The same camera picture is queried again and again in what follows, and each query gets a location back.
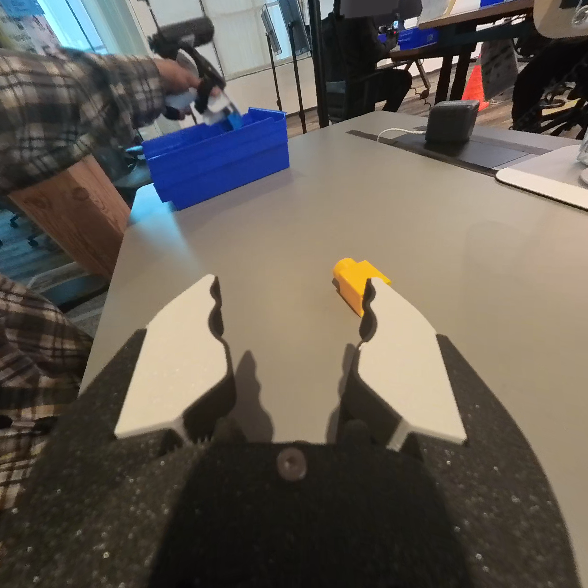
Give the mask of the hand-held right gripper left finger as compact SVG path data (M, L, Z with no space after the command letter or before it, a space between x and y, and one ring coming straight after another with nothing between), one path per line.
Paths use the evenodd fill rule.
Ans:
M235 403L219 279L204 275L148 323L114 435L171 430L200 443Z

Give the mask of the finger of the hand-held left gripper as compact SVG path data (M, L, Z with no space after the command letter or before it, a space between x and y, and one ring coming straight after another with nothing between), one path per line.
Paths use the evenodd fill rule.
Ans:
M208 97L207 107L202 114L202 122L207 125L227 120L236 112L236 107L225 92L211 93Z

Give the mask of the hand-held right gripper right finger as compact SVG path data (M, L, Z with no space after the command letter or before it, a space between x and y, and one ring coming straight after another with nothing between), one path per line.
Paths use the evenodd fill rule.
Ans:
M355 353L355 418L399 452L415 433L456 445L467 440L437 331L381 278L368 279Z

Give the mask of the blue divided plastic bin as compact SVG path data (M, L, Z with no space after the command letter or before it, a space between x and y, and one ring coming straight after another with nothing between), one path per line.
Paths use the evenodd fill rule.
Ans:
M242 126L192 126L142 143L160 200L184 210L290 166L282 111L250 108Z

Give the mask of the small yellow mega block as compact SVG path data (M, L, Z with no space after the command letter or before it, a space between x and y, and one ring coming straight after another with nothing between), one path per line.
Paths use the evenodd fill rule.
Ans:
M363 317L364 291L368 279L378 277L386 285L391 280L368 261L357 262L352 258L338 261L333 268L334 283L340 296L359 317Z

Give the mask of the person's left hand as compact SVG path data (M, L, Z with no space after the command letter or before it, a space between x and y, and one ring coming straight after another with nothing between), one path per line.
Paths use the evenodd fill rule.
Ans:
M176 61L154 59L154 63L166 97L181 95L191 89L198 90L201 85L201 80L197 75L183 68Z

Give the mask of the person's plaid shirt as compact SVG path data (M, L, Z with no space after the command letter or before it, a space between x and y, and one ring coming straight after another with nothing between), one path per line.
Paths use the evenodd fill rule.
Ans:
M58 417L76 401L93 339L1 276L1 511L17 506Z

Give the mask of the wooden pillar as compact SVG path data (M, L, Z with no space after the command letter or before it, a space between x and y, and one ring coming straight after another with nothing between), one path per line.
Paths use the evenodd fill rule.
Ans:
M92 155L8 198L78 265L112 279L130 208Z

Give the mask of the white pad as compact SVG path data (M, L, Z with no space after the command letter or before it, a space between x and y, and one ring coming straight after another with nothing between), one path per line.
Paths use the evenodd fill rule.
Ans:
M496 180L533 195L587 211L587 187L579 179L580 144L565 146L500 169Z

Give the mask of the dark grey power adapter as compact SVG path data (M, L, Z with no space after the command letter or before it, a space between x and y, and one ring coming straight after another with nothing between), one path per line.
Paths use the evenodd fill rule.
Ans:
M479 107L478 100L446 100L435 104L428 116L425 142L455 145L467 143L472 135Z

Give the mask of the wooden desk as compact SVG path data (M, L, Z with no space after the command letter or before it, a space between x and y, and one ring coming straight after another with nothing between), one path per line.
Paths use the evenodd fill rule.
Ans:
M473 11L424 21L420 30L437 30L437 42L425 47L390 53L393 62L442 58L435 103L461 99L472 54L478 44L524 39L533 32L534 1L507 1Z

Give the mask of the orange cone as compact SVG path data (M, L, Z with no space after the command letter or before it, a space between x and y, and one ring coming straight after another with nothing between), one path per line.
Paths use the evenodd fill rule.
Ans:
M479 112L489 107L489 101L486 100L483 89L483 80L481 73L481 53L477 56L473 64L473 69L467 78L466 85L462 94L462 101L478 102Z

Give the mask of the grey speckled panel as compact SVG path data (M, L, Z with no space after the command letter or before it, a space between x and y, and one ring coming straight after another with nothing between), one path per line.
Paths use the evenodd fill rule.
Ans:
M479 60L485 99L493 99L514 86L518 60L512 40L484 41Z

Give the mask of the black metal post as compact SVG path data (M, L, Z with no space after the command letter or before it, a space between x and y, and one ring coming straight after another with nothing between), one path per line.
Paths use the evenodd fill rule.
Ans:
M326 96L325 60L323 51L322 19L320 1L307 1L309 27L311 32L313 71L317 98L317 113L320 128L329 126Z

